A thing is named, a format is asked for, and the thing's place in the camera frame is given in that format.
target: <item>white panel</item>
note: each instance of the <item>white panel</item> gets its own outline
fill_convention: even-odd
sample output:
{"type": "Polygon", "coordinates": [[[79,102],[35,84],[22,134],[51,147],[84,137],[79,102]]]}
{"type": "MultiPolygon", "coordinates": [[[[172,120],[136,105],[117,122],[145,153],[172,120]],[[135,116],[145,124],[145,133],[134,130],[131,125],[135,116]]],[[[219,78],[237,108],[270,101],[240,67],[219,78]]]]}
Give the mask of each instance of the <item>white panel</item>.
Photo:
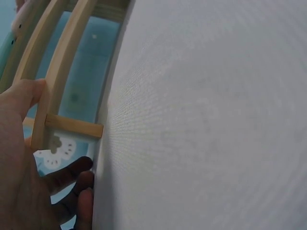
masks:
{"type": "Polygon", "coordinates": [[[94,229],[306,229],[307,1],[131,9],[101,107],[94,229]]]}

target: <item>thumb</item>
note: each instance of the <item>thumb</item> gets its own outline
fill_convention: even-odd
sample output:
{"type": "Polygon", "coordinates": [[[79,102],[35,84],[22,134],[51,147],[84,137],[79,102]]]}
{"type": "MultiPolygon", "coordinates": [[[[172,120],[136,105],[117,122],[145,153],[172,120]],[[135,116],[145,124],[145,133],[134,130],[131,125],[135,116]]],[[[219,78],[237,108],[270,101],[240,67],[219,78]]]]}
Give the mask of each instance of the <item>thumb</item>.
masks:
{"type": "Polygon", "coordinates": [[[24,0],[15,0],[16,2],[16,11],[18,12],[20,10],[20,8],[23,6],[24,4],[24,0]]]}
{"type": "Polygon", "coordinates": [[[0,109],[17,112],[22,120],[43,92],[45,80],[21,80],[0,95],[0,109]]]}

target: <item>wooden frame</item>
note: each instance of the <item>wooden frame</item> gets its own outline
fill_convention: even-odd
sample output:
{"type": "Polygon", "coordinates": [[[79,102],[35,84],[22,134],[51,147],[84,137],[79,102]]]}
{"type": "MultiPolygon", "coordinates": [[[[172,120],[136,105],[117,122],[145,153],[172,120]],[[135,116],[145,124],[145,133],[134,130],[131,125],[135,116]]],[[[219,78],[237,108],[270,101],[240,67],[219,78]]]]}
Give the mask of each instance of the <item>wooden frame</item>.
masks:
{"type": "Polygon", "coordinates": [[[46,87],[35,119],[24,120],[33,129],[31,147],[48,149],[53,132],[76,134],[84,139],[101,138],[103,125],[58,116],[59,106],[75,52],[90,16],[122,22],[129,0],[41,0],[25,22],[28,29],[18,38],[0,82],[0,89],[22,79],[34,79],[43,53],[64,11],[71,16],[59,39],[46,74],[46,87]]]}

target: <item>white flower pattern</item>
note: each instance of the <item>white flower pattern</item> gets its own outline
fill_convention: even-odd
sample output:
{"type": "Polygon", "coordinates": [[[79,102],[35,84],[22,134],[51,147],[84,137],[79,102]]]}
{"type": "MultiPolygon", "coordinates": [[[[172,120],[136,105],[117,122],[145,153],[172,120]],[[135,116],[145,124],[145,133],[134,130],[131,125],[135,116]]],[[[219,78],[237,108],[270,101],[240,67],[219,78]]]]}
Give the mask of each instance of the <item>white flower pattern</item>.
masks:
{"type": "Polygon", "coordinates": [[[69,160],[76,151],[76,142],[68,138],[54,136],[50,150],[40,150],[34,153],[36,157],[44,159],[44,165],[50,170],[57,169],[62,159],[69,160]]]}

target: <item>hand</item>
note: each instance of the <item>hand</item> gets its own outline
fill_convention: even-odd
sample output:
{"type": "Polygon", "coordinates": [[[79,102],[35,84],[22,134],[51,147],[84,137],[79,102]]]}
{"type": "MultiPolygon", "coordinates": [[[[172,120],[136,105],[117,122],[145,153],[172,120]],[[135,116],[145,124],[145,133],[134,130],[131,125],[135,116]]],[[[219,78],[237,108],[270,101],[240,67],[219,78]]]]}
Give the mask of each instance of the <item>hand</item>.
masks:
{"type": "Polygon", "coordinates": [[[23,120],[39,101],[44,80],[22,80],[0,94],[0,229],[60,230],[77,214],[75,230],[92,229],[94,175],[92,161],[82,157],[66,168],[40,177],[23,120]],[[57,204],[50,196],[75,184],[57,204]]]}
{"type": "Polygon", "coordinates": [[[15,2],[16,2],[16,11],[18,12],[20,8],[24,5],[26,0],[15,0],[15,2]]]}

